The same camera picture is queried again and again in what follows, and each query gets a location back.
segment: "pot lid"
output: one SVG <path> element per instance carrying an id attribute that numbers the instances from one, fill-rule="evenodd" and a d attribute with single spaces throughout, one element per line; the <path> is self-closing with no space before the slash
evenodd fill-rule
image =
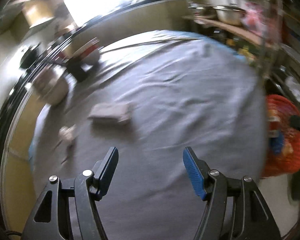
<path id="1" fill-rule="evenodd" d="M 214 9 L 218 9 L 218 10 L 224 10 L 224 11 L 236 11 L 239 13 L 245 13 L 246 11 L 244 9 L 241 9 L 237 6 L 233 6 L 233 5 L 217 5 L 215 7 L 213 7 Z"/>

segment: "white floor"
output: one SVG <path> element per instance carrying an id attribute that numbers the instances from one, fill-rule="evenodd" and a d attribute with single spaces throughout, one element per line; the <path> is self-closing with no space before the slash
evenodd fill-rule
<path id="1" fill-rule="evenodd" d="M 278 225 L 281 236 L 284 236 L 294 226 L 299 217 L 299 201 L 290 197 L 291 175 L 281 175 L 262 179 L 259 189 L 265 198 L 272 215 Z"/>

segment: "blue gripper pad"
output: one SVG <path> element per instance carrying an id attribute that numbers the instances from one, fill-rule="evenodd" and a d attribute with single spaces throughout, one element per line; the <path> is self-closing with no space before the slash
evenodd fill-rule
<path id="1" fill-rule="evenodd" d="M 202 200 L 204 200 L 205 196 L 207 195 L 207 192 L 204 189 L 204 178 L 201 175 L 197 164 L 195 163 L 194 159 L 192 158 L 192 156 L 190 155 L 187 149 L 183 150 L 182 159 L 183 159 L 183 164 L 186 167 L 194 192 Z"/>

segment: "shelf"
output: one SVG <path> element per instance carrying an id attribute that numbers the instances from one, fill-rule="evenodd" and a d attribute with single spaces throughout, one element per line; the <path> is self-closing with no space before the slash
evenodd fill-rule
<path id="1" fill-rule="evenodd" d="M 226 23 L 222 23 L 216 20 L 209 20 L 209 19 L 205 19 L 202 16 L 196 16 L 196 17 L 192 17 L 192 19 L 194 20 L 195 23 L 198 24 L 203 24 L 203 25 L 212 25 L 214 27 L 218 27 L 220 29 L 223 29 L 225 31 L 228 31 L 234 35 L 237 35 L 238 37 L 245 39 L 246 41 L 257 45 L 257 46 L 261 46 L 262 44 L 262 38 L 259 37 L 258 35 L 255 35 L 254 33 L 245 30 L 243 28 L 237 27 L 237 26 L 233 26 L 233 25 L 229 25 Z M 271 45 L 269 43 L 266 43 L 266 47 L 271 47 Z"/>

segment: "table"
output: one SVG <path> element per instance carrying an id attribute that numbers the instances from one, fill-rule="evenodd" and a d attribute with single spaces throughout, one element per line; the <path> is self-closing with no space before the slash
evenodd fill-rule
<path id="1" fill-rule="evenodd" d="M 97 203 L 108 238 L 184 240 L 193 239 L 205 207 L 186 174 L 185 147 L 228 177 L 259 179 L 267 148 L 264 92 L 234 50 L 196 33 L 153 31 L 103 48 L 93 71 L 78 84 L 68 77 L 67 100 L 38 117 L 30 149 L 37 194 L 49 176 L 74 178 L 116 146 L 119 163 Z M 87 119 L 95 104 L 123 101 L 133 105 L 130 125 Z M 59 129 L 74 124 L 75 147 L 56 148 Z"/>

